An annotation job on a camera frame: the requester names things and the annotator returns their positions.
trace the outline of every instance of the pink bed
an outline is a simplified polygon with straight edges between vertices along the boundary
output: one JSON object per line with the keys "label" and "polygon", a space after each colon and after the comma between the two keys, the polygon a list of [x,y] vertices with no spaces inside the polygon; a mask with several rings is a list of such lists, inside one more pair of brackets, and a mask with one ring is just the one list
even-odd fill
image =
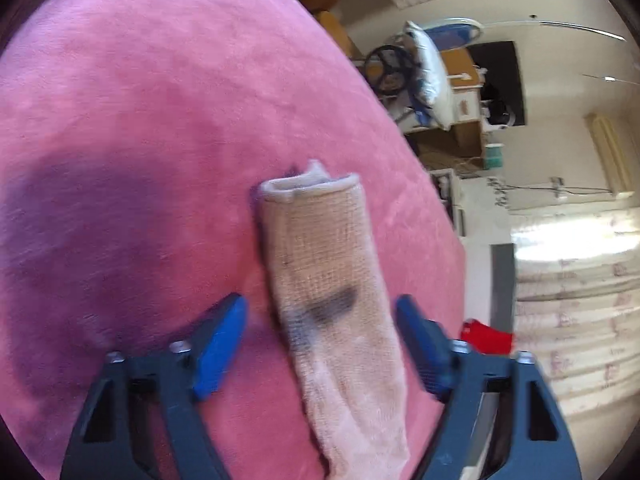
{"label": "pink bed", "polygon": [[[231,291],[250,317],[210,436],[234,480],[322,478],[254,222],[255,187],[309,158],[362,176],[390,296],[460,328],[463,249],[428,176],[295,0],[49,0],[0,58],[0,132],[0,413],[47,480],[104,355]],[[405,478],[440,415],[408,381]]]}

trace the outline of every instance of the brown fabric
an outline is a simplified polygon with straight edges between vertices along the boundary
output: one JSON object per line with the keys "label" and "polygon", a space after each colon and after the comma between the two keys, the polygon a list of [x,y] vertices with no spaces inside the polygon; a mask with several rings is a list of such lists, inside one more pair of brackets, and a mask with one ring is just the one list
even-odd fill
{"label": "brown fabric", "polygon": [[404,367],[359,178],[315,162],[262,191],[273,292],[329,478],[396,480]]}

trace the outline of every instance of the pillow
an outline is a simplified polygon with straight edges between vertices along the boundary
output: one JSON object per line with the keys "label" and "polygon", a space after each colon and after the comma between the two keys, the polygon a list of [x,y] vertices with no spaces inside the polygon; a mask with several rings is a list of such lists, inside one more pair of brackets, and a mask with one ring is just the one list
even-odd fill
{"label": "pillow", "polygon": [[[106,353],[164,348],[232,291],[248,325],[204,425],[234,480],[324,478],[254,217],[310,158],[360,174],[390,297],[462,325],[428,175],[296,0],[47,0],[0,57],[0,132],[0,413],[47,480]],[[406,376],[404,478],[441,410]]]}
{"label": "pillow", "polygon": [[449,131],[455,120],[455,103],[447,69],[437,47],[414,22],[406,22],[403,42],[417,65],[413,92],[415,100],[429,109],[429,115],[443,130]]}

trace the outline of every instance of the pink surface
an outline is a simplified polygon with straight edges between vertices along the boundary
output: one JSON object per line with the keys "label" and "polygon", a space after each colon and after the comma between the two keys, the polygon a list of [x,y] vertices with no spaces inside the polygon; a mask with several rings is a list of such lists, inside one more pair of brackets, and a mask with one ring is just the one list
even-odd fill
{"label": "pink surface", "polygon": [[[202,416],[234,480],[321,479],[270,320],[253,191],[318,158],[362,176],[391,297],[450,334],[463,250],[358,73],[295,0],[49,0],[0,58],[0,412],[47,479],[106,352],[248,327]],[[408,373],[420,459],[439,406]]]}

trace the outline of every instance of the wall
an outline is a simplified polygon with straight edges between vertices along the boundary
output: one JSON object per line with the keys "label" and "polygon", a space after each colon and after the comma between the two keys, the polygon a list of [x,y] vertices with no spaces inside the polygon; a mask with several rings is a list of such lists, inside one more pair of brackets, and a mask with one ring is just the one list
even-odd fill
{"label": "wall", "polygon": [[[572,22],[629,38],[630,42],[590,32],[539,25],[490,25],[483,41],[514,41],[520,61],[527,109],[527,126],[497,135],[504,147],[504,177],[513,186],[548,186],[561,176],[568,186],[607,188],[598,154],[584,118],[591,112],[607,114],[616,125],[628,164],[640,190],[640,111],[629,117],[635,87],[588,78],[611,75],[640,80],[634,68],[637,47],[624,23],[607,0],[435,0],[408,9],[396,9],[391,0],[342,0],[337,13],[359,49],[368,52],[399,32],[405,20],[426,25],[442,17],[465,16],[481,23],[539,19]],[[569,203],[600,202],[601,208],[640,205],[640,194],[614,201],[606,194],[571,196]],[[514,210],[558,205],[549,192],[510,192]]]}

